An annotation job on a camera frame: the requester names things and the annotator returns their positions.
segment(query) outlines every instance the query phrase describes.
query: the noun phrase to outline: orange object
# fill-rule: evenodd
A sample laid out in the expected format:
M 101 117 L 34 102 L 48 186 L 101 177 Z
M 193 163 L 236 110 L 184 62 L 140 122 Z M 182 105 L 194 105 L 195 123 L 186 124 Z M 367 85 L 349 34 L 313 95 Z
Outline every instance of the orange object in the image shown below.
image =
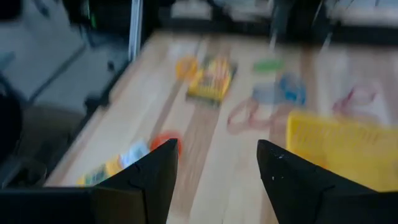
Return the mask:
M 181 157 L 181 152 L 182 152 L 182 136 L 180 133 L 176 131 L 165 131 L 160 133 L 158 136 L 152 140 L 152 143 L 150 144 L 150 151 L 152 152 L 153 150 L 157 149 L 159 146 L 161 146 L 163 143 L 165 143 L 169 139 L 177 139 L 177 144 L 178 144 L 178 157 Z
M 198 61 L 195 57 L 183 57 L 175 66 L 175 72 L 177 78 L 185 79 L 185 78 L 192 78 L 198 68 Z

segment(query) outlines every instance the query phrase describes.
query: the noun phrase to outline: yellow plastic basket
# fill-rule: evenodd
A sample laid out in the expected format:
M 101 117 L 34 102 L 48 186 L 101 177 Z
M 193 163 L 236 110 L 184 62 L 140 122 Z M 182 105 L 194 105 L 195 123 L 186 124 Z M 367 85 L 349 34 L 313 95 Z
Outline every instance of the yellow plastic basket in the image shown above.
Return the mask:
M 398 129 L 294 111 L 287 150 L 371 189 L 398 190 Z

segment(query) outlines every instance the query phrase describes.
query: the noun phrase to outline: yellow basket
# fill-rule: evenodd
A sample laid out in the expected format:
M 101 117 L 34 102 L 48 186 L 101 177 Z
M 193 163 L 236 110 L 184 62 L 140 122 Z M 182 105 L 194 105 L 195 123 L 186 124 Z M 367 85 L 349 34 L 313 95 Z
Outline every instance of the yellow basket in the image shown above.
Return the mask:
M 398 190 L 398 129 L 291 112 L 287 150 L 371 189 Z

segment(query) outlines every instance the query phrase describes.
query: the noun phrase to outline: wooden table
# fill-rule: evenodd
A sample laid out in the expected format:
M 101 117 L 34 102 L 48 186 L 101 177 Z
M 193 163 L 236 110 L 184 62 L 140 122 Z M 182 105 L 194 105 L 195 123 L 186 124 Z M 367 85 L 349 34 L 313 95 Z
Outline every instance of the wooden table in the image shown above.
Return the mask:
M 175 76 L 187 55 L 229 55 L 238 71 L 220 108 L 185 100 L 188 83 Z M 232 110 L 251 98 L 253 86 L 272 86 L 284 72 L 255 74 L 253 63 L 281 58 L 284 71 L 305 84 L 306 110 L 343 114 L 382 124 L 398 121 L 398 54 L 395 50 L 334 45 L 326 51 L 284 45 L 268 49 L 265 39 L 157 33 L 145 45 L 50 176 L 47 185 L 75 185 L 83 174 L 165 130 L 183 135 L 183 152 L 170 206 L 169 223 L 277 223 L 260 180 L 258 139 L 285 145 L 286 116 L 259 129 L 228 129 Z M 354 97 L 365 103 L 348 103 Z M 287 114 L 289 103 L 261 103 L 257 117 Z M 242 110 L 234 119 L 244 119 Z

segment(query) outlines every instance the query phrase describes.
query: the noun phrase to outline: red object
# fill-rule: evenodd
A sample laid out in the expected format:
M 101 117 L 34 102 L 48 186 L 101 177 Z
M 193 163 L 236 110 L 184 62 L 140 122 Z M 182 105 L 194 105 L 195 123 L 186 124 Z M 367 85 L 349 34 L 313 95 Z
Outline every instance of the red object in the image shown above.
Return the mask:
M 177 131 L 164 131 L 157 135 L 152 143 L 150 144 L 150 151 L 157 149 L 159 146 L 163 145 L 169 139 L 177 139 L 178 144 L 178 157 L 181 157 L 182 152 L 182 136 Z

